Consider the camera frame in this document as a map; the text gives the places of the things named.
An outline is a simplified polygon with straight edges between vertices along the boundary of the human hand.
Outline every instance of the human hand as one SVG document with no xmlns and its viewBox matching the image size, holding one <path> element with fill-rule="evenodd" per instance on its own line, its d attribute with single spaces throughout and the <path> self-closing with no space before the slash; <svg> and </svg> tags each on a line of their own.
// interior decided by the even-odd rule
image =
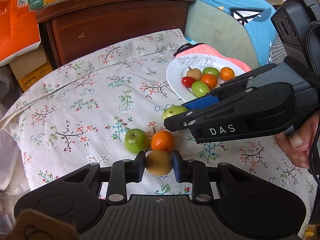
<svg viewBox="0 0 320 240">
<path fill-rule="evenodd" d="M 314 112 L 294 135 L 285 136 L 283 132 L 275 135 L 277 145 L 296 167 L 309 168 L 309 150 L 318 127 L 319 113 Z"/>
</svg>

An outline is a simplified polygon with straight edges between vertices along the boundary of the orange bag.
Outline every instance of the orange bag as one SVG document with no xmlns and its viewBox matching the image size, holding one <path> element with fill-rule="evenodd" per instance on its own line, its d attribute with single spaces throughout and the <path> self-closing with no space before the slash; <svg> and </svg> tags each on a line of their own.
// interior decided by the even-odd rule
<svg viewBox="0 0 320 240">
<path fill-rule="evenodd" d="M 0 0 L 0 66 L 39 44 L 36 15 L 29 12 L 27 0 Z"/>
</svg>

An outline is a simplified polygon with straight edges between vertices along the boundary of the brown pear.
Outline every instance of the brown pear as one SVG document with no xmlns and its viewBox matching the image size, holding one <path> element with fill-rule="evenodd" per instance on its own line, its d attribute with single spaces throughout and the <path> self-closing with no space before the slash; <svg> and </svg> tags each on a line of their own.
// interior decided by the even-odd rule
<svg viewBox="0 0 320 240">
<path fill-rule="evenodd" d="M 191 68 L 191 67 L 188 67 L 189 70 L 187 71 L 187 77 L 193 77 L 195 78 L 196 80 L 200 80 L 201 77 L 202 77 L 202 72 L 200 69 L 198 68 Z"/>
</svg>

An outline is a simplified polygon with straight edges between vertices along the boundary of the tablecloth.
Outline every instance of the tablecloth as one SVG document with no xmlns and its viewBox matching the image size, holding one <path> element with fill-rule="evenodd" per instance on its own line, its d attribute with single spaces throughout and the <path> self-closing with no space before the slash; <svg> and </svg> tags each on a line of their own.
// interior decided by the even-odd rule
<svg viewBox="0 0 320 240">
<path fill-rule="evenodd" d="M 179 29 L 122 41 L 58 68 L 23 94 L 0 121 L 0 128 L 19 145 L 30 188 L 90 162 L 104 167 L 134 159 L 124 147 L 129 129 L 140 128 L 149 139 L 165 130 L 163 111 L 183 103 L 167 83 L 166 68 L 185 43 Z M 307 208 L 299 233 L 303 237 L 316 183 L 306 169 L 291 164 L 273 136 L 196 144 L 188 130 L 173 135 L 184 159 L 208 166 L 228 162 L 297 194 Z M 104 183 L 101 198 L 106 189 Z M 127 185 L 128 195 L 190 194 L 191 190 L 191 184 L 175 182 L 173 171 L 163 177 L 145 171 L 142 182 Z"/>
</svg>

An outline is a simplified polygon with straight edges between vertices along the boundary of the wooden headboard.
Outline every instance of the wooden headboard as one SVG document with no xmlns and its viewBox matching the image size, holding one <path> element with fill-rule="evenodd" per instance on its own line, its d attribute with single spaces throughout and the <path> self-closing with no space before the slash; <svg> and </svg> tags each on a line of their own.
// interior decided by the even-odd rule
<svg viewBox="0 0 320 240">
<path fill-rule="evenodd" d="M 185 29 L 195 0 L 65 0 L 36 11 L 45 22 L 57 67 L 114 43 Z"/>
</svg>

